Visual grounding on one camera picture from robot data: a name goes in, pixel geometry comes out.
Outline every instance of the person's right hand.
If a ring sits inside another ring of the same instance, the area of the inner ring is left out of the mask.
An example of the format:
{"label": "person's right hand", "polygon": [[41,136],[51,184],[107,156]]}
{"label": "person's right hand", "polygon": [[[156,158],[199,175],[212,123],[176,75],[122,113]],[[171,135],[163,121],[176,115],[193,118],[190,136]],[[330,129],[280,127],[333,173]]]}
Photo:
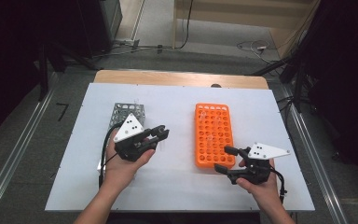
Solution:
{"label": "person's right hand", "polygon": [[[274,160],[269,160],[269,164],[274,167]],[[294,223],[283,208],[278,194],[277,176],[269,174],[268,181],[259,185],[254,185],[244,178],[238,178],[237,184],[251,193],[259,208],[267,214],[272,223]]]}

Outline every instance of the gray floor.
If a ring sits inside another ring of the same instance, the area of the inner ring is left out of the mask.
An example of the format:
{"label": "gray floor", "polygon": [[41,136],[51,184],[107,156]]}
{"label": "gray floor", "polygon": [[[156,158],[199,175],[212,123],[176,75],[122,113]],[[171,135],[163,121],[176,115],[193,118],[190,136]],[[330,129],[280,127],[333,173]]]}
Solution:
{"label": "gray floor", "polygon": [[[146,3],[156,3],[156,0],[149,0]],[[147,17],[151,16],[144,13],[143,18]],[[156,34],[156,32],[151,32],[150,27],[145,28],[146,25],[142,22],[147,23],[141,21],[137,38],[141,39],[143,45],[170,44],[167,36],[164,37],[165,40],[158,39],[162,38],[162,35],[147,38],[147,34]],[[256,30],[252,33],[252,29],[250,29],[243,40],[270,38],[268,33],[263,33],[265,31],[260,32]],[[181,51],[163,51],[161,54],[157,54],[154,50],[145,50],[132,54],[106,56],[95,61],[105,69],[145,69],[232,75],[251,74],[266,65],[252,52],[237,49],[237,41],[241,42],[239,39],[230,42],[231,47],[229,49],[225,45],[219,47],[222,45],[219,43],[223,43],[221,39],[226,40],[224,36],[216,38],[214,41],[210,39],[212,41],[210,43],[218,48],[218,50],[211,51],[214,47],[206,48],[202,45],[205,42],[201,41],[203,39],[201,36],[199,36],[201,45],[191,45],[191,43],[196,42],[193,38],[196,37],[192,35],[189,39],[188,49]],[[219,50],[227,51],[219,54],[217,53]],[[269,56],[266,54],[266,56],[270,60],[277,60],[276,54],[275,56],[274,54]],[[94,76],[94,71],[87,70],[82,65],[71,65],[67,68],[65,74],[60,74],[58,87],[52,95],[47,110],[0,201],[0,223],[69,223],[76,218],[77,213],[47,213],[44,208],[54,181],[54,174],[60,165],[84,94]],[[275,71],[264,75],[276,98],[282,99],[284,97],[282,84],[276,76]],[[36,87],[1,126],[0,170],[31,117],[36,107],[38,94],[39,89]],[[57,103],[69,104],[61,121],[58,121],[58,119],[63,108]],[[358,223],[358,168],[351,164],[331,160],[331,155],[335,150],[331,145],[323,120],[312,114],[307,105],[303,105],[303,109],[303,116],[312,139],[342,203],[345,214],[350,223]],[[308,188],[316,208],[314,212],[298,213],[298,223],[334,223],[317,178],[311,168],[308,155],[291,118],[288,120],[288,125],[298,151],[303,175],[309,182]],[[263,216],[262,223],[269,223],[269,221]]]}

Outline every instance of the white table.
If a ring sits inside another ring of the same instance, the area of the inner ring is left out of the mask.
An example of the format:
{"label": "white table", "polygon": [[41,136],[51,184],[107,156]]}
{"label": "white table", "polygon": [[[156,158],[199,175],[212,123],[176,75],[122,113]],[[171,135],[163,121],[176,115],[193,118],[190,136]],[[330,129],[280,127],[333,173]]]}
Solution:
{"label": "white table", "polygon": [[[81,211],[98,190],[97,164],[115,103],[145,105],[145,127],[170,129],[152,160],[141,168],[112,207],[124,211],[254,211],[253,197],[194,161],[196,103],[228,105],[235,147],[253,142],[293,152],[279,109],[269,90],[182,86],[90,84],[46,205],[47,211]],[[284,207],[314,206],[296,156],[275,160],[288,190]]]}

